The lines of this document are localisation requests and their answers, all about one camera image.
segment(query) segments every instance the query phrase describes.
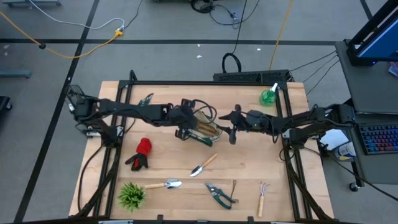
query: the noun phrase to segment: white cable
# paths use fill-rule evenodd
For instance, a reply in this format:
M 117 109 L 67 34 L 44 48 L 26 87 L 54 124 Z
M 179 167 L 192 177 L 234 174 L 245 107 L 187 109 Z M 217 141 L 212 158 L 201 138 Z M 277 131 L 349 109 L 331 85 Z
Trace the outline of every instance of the white cable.
M 86 25 L 84 25 L 84 24 L 78 24 L 78 23 L 74 23 L 74 22 L 60 21 L 60 20 L 58 20 L 58 19 L 56 19 L 56 18 L 54 18 L 54 17 L 48 15 L 45 11 L 43 11 L 41 8 L 39 8 L 38 6 L 36 6 L 36 4 L 34 4 L 32 0 L 29 0 L 29 1 L 30 1 L 30 3 L 32 3 L 32 5 L 33 5 L 34 7 L 36 7 L 36 9 L 38 9 L 40 12 L 43 12 L 43 14 L 45 14 L 47 17 L 49 17 L 50 19 L 52 19 L 52 20 L 55 21 L 55 22 L 60 22 L 60 23 L 63 23 L 63 24 L 70 24 L 70 25 L 76 25 L 76 26 L 83 26 L 83 27 L 86 27 L 86 28 L 89 28 L 89 29 L 100 29 L 100 28 L 102 28 L 102 27 L 108 25 L 108 24 L 109 24 L 110 22 L 112 22 L 112 21 L 120 20 L 120 21 L 122 21 L 122 26 L 119 28 L 119 30 L 123 30 L 123 29 L 124 29 L 124 20 L 121 19 L 121 18 L 113 18 L 113 19 L 111 19 L 110 21 L 104 23 L 102 26 L 99 26 L 99 27 L 89 27 L 89 26 L 86 26 Z

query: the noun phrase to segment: wooden table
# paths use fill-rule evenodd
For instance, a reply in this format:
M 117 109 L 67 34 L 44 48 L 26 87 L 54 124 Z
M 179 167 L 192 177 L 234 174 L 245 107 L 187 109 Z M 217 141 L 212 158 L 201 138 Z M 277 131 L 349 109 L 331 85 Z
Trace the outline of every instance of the wooden table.
M 114 100 L 118 82 L 103 82 L 100 98 Z M 302 83 L 288 83 L 290 104 L 293 114 L 308 110 L 307 97 Z M 151 104 L 173 103 L 179 105 L 182 98 L 200 99 L 214 106 L 219 116 L 228 114 L 235 104 L 239 103 L 243 111 L 259 110 L 276 116 L 275 106 L 264 107 L 258 102 L 260 93 L 266 86 L 179 86 L 179 85 L 134 85 L 132 88 L 132 104 L 137 104 L 149 93 L 154 93 Z M 133 119 L 127 119 L 127 127 Z M 229 121 L 216 122 L 223 126 L 231 126 Z M 272 138 L 265 134 L 237 134 L 236 145 L 230 145 L 228 135 L 222 134 L 213 147 L 205 146 L 194 140 L 181 141 L 174 137 L 176 127 L 155 128 L 143 121 L 136 121 L 132 129 L 126 133 L 123 142 L 121 160 L 111 218 L 113 219 L 144 219 L 155 220 L 163 214 L 165 220 L 247 220 L 253 216 L 261 221 L 294 221 L 292 202 L 285 163 L 279 159 L 282 143 L 272 143 Z M 148 169 L 132 172 L 131 166 L 124 164 L 135 154 L 141 138 L 149 138 L 152 152 L 149 154 Z M 92 153 L 99 147 L 100 139 L 89 139 L 86 146 L 82 167 Z M 310 149 L 317 149 L 315 141 L 306 144 Z M 189 177 L 191 170 L 201 164 L 215 152 L 218 157 L 198 176 Z M 82 204 L 92 196 L 98 186 L 103 162 L 104 149 L 90 162 L 85 172 L 82 188 Z M 301 151 L 302 164 L 307 189 L 329 216 L 333 216 L 325 176 L 319 156 L 308 151 Z M 125 182 L 138 185 L 164 182 L 168 178 L 182 181 L 178 189 L 146 190 L 147 199 L 140 210 L 131 213 L 121 208 L 117 195 Z M 237 180 L 233 195 L 239 202 L 227 210 L 219 205 L 210 195 L 204 182 L 211 182 L 226 194 L 231 193 L 233 180 Z M 267 182 L 262 218 L 257 217 L 259 200 L 259 184 Z M 70 209 L 70 214 L 77 213 L 77 187 Z M 103 194 L 100 214 L 104 211 L 108 191 Z M 300 191 L 297 189 L 300 214 L 304 217 Z

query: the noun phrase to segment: gardening glove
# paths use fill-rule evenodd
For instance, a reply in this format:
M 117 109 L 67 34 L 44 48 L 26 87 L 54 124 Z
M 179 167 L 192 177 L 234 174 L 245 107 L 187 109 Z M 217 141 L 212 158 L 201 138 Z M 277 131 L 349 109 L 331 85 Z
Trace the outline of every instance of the gardening glove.
M 137 146 L 137 154 L 133 155 L 130 159 L 125 162 L 125 165 L 131 164 L 132 171 L 139 171 L 142 166 L 148 168 L 148 160 L 147 156 L 150 150 L 152 149 L 152 144 L 149 139 L 142 138 L 141 142 Z

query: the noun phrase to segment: gray carpet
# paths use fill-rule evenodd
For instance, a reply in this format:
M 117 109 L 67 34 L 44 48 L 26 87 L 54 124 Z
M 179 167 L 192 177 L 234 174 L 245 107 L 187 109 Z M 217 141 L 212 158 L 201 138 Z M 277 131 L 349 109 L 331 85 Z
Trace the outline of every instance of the gray carpet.
M 372 13 L 384 1 L 367 0 Z M 244 1 L 220 2 L 239 15 Z M 57 19 L 85 23 L 93 0 L 62 3 L 62 7 L 44 6 L 43 9 Z M 116 16 L 128 21 L 138 3 L 100 0 L 93 25 L 98 26 Z M 249 0 L 247 12 L 251 12 L 255 3 Z M 250 20 L 243 24 L 241 39 L 276 40 L 288 5 L 289 0 L 261 0 Z M 83 31 L 82 27 L 51 21 L 34 9 L 0 5 L 0 11 L 36 38 L 79 39 Z M 223 11 L 215 11 L 214 16 L 230 22 Z M 282 39 L 342 40 L 355 35 L 366 21 L 359 0 L 295 1 Z M 118 26 L 118 22 L 113 22 L 104 29 L 91 30 L 88 38 L 109 39 Z M 162 0 L 158 4 L 144 0 L 136 21 L 124 33 L 123 39 L 233 40 L 238 31 L 214 23 L 208 15 L 194 12 L 183 0 Z M 0 19 L 2 38 L 24 37 Z M 49 45 L 68 55 L 73 55 L 77 46 Z M 83 52 L 94 46 L 85 44 Z M 226 44 L 108 45 L 80 59 L 72 82 L 79 84 L 87 94 L 97 95 L 102 81 L 127 79 L 130 69 L 140 80 L 212 80 L 214 73 L 221 72 L 222 56 L 233 47 Z M 244 71 L 267 70 L 273 49 L 273 45 L 239 45 L 236 55 Z M 293 69 L 332 51 L 333 46 L 280 45 L 273 69 Z M 304 81 L 327 60 L 294 71 L 296 81 Z M 307 91 L 335 60 L 305 82 Z M 14 105 L 0 126 L 0 223 L 12 222 L 15 217 L 70 64 L 71 60 L 55 57 L 33 44 L 0 44 L 0 68 L 29 69 L 33 74 L 31 79 L 0 79 L 0 95 L 10 96 Z M 232 60 L 228 60 L 226 66 L 228 71 L 236 70 Z M 348 88 L 338 63 L 308 96 L 310 105 L 342 103 L 348 98 Z M 74 124 L 64 106 L 25 221 L 68 215 L 86 143 Z M 336 218 L 359 223 L 397 223 L 396 202 L 369 186 L 352 193 L 348 184 L 354 181 L 353 177 L 333 161 L 326 160 L 324 170 Z M 398 195 L 397 185 L 378 186 Z

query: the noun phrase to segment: keyboard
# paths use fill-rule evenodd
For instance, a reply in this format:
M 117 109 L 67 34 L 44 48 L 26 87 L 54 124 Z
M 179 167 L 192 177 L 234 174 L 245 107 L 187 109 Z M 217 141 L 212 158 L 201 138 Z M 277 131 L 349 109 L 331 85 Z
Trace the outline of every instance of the keyboard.
M 217 73 L 213 75 L 214 81 L 224 82 L 287 82 L 290 80 L 288 70 L 272 70 L 258 72 Z
M 359 131 L 365 154 L 398 153 L 398 124 L 359 125 Z

